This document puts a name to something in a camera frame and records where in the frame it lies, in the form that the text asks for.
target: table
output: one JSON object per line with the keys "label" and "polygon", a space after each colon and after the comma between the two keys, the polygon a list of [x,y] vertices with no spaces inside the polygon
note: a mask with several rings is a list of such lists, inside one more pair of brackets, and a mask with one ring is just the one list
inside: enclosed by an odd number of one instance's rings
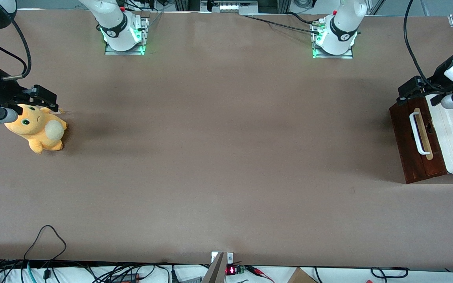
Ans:
{"label": "table", "polygon": [[[70,128],[38,156],[0,125],[0,258],[52,224],[62,259],[453,268],[453,185],[401,184],[388,109],[416,74],[401,17],[365,18],[352,60],[234,14],[165,13],[144,56],[104,56],[88,11],[16,20],[21,84],[57,93]],[[409,29],[426,74],[453,53],[446,18]],[[24,55],[12,28],[0,45]],[[2,53],[0,68],[21,70]],[[60,249],[47,231],[29,257]]]}

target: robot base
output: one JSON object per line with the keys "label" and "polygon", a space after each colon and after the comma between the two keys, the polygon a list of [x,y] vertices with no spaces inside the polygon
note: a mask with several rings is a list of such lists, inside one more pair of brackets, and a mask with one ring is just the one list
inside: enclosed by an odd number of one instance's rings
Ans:
{"label": "robot base", "polygon": [[146,52],[146,40],[148,38],[148,27],[149,27],[149,18],[141,18],[141,31],[134,32],[133,36],[135,37],[140,37],[142,40],[134,45],[133,48],[126,50],[126,51],[116,51],[113,48],[111,48],[106,40],[106,47],[104,49],[104,54],[106,55],[144,55]]}
{"label": "robot base", "polygon": [[[325,25],[325,18],[320,18],[319,22]],[[312,42],[312,57],[313,58],[335,58],[335,59],[353,59],[353,54],[352,54],[352,46],[349,47],[349,49],[344,53],[340,55],[334,55],[334,54],[329,54],[326,51],[323,50],[322,47],[316,44],[316,41],[321,40],[322,34],[326,32],[326,27],[325,26],[313,26],[310,25],[311,31],[318,31],[320,34],[311,34],[311,42]]]}

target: box handle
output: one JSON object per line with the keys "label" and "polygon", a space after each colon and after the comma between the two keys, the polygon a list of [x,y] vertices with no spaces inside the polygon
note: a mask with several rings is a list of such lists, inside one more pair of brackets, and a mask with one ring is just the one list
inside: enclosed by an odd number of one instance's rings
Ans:
{"label": "box handle", "polygon": [[422,148],[422,143],[420,141],[419,130],[417,130],[417,122],[415,121],[415,115],[419,115],[418,112],[410,114],[410,125],[412,125],[412,132],[414,134],[415,145],[417,146],[417,151],[422,155],[430,155],[431,152],[426,152]]}

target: yellow plush toy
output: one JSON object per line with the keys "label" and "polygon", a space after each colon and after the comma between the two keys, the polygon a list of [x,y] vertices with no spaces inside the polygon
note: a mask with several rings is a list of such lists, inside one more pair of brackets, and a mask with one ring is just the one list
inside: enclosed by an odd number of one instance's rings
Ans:
{"label": "yellow plush toy", "polygon": [[15,134],[29,141],[29,147],[33,152],[41,154],[43,149],[59,151],[63,149],[61,138],[68,124],[57,116],[50,114],[48,108],[38,109],[36,106],[19,104],[22,107],[22,115],[5,126]]}

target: connector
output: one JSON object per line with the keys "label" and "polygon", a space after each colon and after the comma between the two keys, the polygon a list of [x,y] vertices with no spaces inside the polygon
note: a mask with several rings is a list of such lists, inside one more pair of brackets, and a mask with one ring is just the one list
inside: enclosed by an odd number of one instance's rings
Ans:
{"label": "connector", "polygon": [[171,275],[172,275],[172,283],[179,283],[178,276],[176,275],[176,272],[174,271],[174,269],[172,269]]}
{"label": "connector", "polygon": [[315,26],[315,27],[319,27],[319,28],[326,27],[326,23],[325,22],[320,22],[320,21],[313,21],[312,25]]}
{"label": "connector", "polygon": [[263,276],[261,276],[261,270],[255,268],[255,267],[252,267],[250,265],[246,265],[246,270],[248,272],[251,272],[252,274],[255,274],[256,276],[263,277]]}
{"label": "connector", "polygon": [[43,279],[47,280],[48,278],[50,278],[50,269],[46,269],[44,272],[43,272]]}

